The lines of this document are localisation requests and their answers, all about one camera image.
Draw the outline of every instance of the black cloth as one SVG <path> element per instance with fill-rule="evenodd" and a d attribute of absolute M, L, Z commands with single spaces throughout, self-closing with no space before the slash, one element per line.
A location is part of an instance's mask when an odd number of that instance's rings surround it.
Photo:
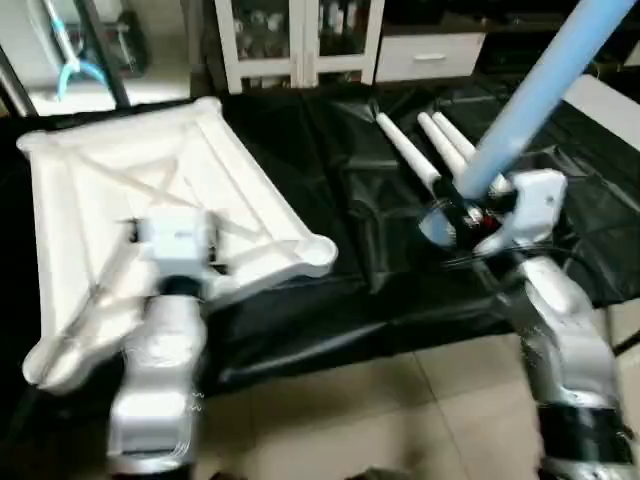
<path fill-rule="evenodd" d="M 417 228 L 429 194 L 378 129 L 374 114 L 389 114 L 444 171 L 417 114 L 440 109 L 477 142 L 513 88 L 358 86 L 223 99 L 225 118 L 265 173 L 307 226 L 332 238 L 340 253 L 331 274 L 293 279 L 209 319 L 203 391 L 509 332 L 475 275 L 438 270 L 449 256 Z M 40 335 L 29 164 L 16 139 L 34 129 L 161 107 L 0 121 L 0 266 L 8 280 L 0 368 L 9 402 L 24 386 L 20 365 Z M 566 261 L 570 275 L 600 306 L 640 296 L 640 153 L 563 104 L 517 166 L 531 167 L 556 168 L 569 177 L 554 242 L 586 257 L 604 291 Z M 121 359 L 107 362 L 78 391 L 50 400 L 46 411 L 65 418 L 106 414 L 121 370 Z"/>

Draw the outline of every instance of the white tray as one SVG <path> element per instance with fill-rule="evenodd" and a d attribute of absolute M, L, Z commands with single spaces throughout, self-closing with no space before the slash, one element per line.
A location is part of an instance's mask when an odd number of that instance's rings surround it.
<path fill-rule="evenodd" d="M 224 121 L 217 99 L 33 132 L 18 146 L 31 162 L 42 311 L 42 337 L 23 363 L 28 381 L 37 381 L 54 339 L 95 288 L 125 234 L 123 221 L 144 218 L 151 206 L 188 205 L 221 219 L 219 257 L 229 275 L 211 274 L 213 309 L 297 275 L 322 276 L 338 254 L 287 204 Z M 76 387 L 138 324 L 141 297 L 153 283 L 138 250 L 106 286 L 90 321 L 66 342 L 42 388 Z"/>

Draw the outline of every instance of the light blue rod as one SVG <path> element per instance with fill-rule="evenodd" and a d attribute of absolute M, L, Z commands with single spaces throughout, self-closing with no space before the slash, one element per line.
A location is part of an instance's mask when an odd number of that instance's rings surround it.
<path fill-rule="evenodd" d="M 634 3 L 582 0 L 578 4 L 455 182 L 463 197 L 483 197 L 498 174 L 511 166 Z"/>

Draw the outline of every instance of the white tube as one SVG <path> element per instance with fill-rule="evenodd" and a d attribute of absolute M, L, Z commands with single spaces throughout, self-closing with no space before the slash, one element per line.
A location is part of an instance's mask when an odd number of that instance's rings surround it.
<path fill-rule="evenodd" d="M 384 113 L 378 114 L 376 122 L 378 122 L 382 131 L 391 140 L 391 143 L 395 145 L 411 169 L 418 175 L 422 184 L 431 191 L 433 182 L 440 178 L 438 170 Z"/>
<path fill-rule="evenodd" d="M 473 158 L 473 154 L 476 153 L 476 147 L 474 147 L 473 144 L 469 140 L 467 140 L 467 137 L 465 137 L 462 132 L 458 130 L 456 126 L 451 123 L 449 119 L 445 117 L 441 112 L 436 112 L 433 114 L 433 121 L 440 129 L 440 131 L 458 150 L 458 152 L 460 152 L 466 162 L 469 163 L 469 161 Z M 511 190 L 511 185 L 503 175 L 498 175 L 491 185 L 491 188 L 496 193 L 504 193 Z"/>
<path fill-rule="evenodd" d="M 418 115 L 418 123 L 427 134 L 431 143 L 436 147 L 440 156 L 447 164 L 454 178 L 458 178 L 467 169 L 467 162 L 456 147 L 449 141 L 447 136 L 442 133 L 435 122 L 429 115 L 422 112 Z"/>
<path fill-rule="evenodd" d="M 465 137 L 462 132 L 442 114 L 442 112 L 434 113 L 433 121 L 436 122 L 438 128 L 440 128 L 442 133 L 444 133 L 449 141 L 453 143 L 464 159 L 467 162 L 471 160 L 473 154 L 476 153 L 476 147 L 473 146 L 473 143 L 467 140 L 467 137 Z"/>

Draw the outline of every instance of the cabinet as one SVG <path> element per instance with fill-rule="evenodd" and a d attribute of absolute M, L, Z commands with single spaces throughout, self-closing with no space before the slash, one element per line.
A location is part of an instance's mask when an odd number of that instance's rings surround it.
<path fill-rule="evenodd" d="M 384 0 L 214 0 L 229 92 L 371 84 Z"/>

